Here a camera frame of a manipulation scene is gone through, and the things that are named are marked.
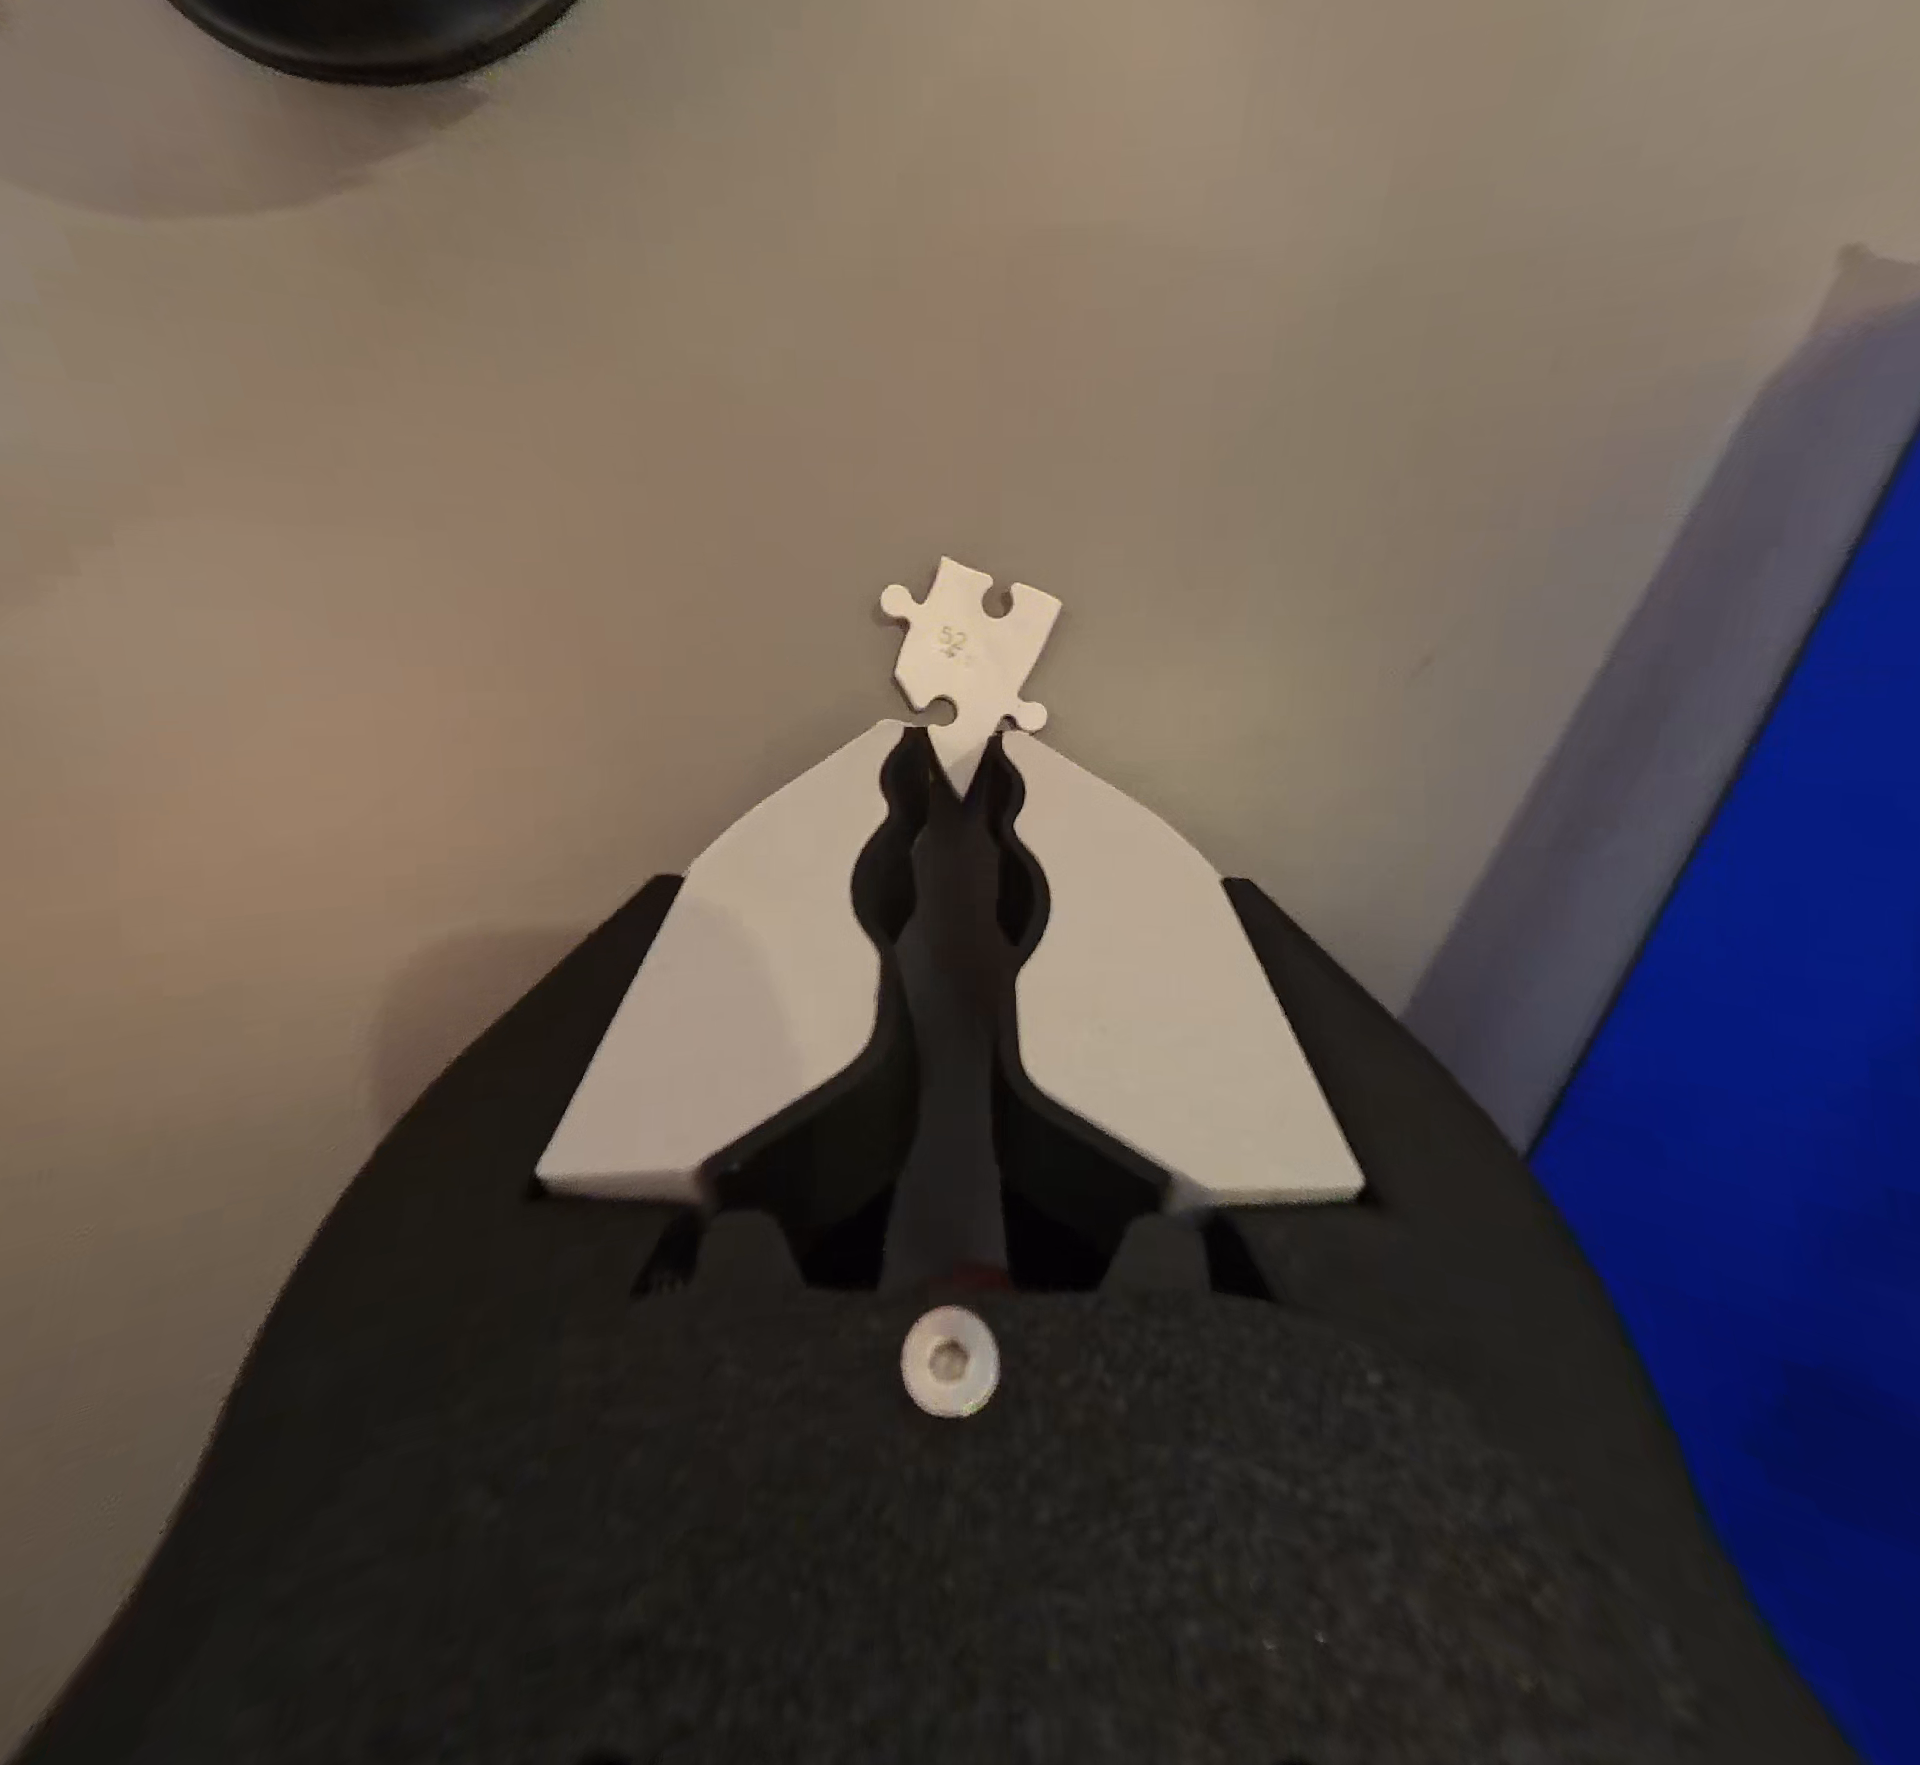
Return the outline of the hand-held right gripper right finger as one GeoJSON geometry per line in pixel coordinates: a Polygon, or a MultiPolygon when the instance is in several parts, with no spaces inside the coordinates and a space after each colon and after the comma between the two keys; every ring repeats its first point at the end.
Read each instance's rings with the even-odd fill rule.
{"type": "Polygon", "coordinates": [[[1135,1225],[1362,1200],[1227,876],[1039,738],[981,764],[1008,951],[993,1151],[1015,1286],[1091,1291],[1135,1225]]]}

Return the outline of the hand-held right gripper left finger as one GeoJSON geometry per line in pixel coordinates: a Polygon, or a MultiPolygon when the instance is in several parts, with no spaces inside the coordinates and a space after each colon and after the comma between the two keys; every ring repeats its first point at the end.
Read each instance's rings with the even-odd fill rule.
{"type": "Polygon", "coordinates": [[[899,939],[918,835],[906,724],[729,825],[673,888],[539,1156],[541,1191],[766,1214],[808,1284],[875,1290],[916,1134],[899,939]]]}

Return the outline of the white puzzle piece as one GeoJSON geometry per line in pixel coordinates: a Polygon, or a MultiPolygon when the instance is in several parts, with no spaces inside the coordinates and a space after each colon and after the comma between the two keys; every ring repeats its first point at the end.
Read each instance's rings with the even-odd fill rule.
{"type": "Polygon", "coordinates": [[[1045,703],[1025,696],[1063,605],[1038,586],[1015,581],[1002,610],[986,600],[988,574],[944,557],[924,597],[895,581],[879,594],[879,610],[902,627],[895,662],[899,696],[924,715],[940,702],[952,721],[928,727],[933,757],[949,790],[965,799],[977,772],[1007,731],[1039,734],[1045,703]]]}

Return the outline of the blue plastic bin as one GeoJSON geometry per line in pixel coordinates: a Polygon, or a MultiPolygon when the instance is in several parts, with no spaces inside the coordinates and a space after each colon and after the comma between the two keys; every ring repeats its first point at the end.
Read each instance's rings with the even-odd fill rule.
{"type": "Polygon", "coordinates": [[[1919,1759],[1919,449],[1530,1157],[1741,1580],[1919,1759]]]}

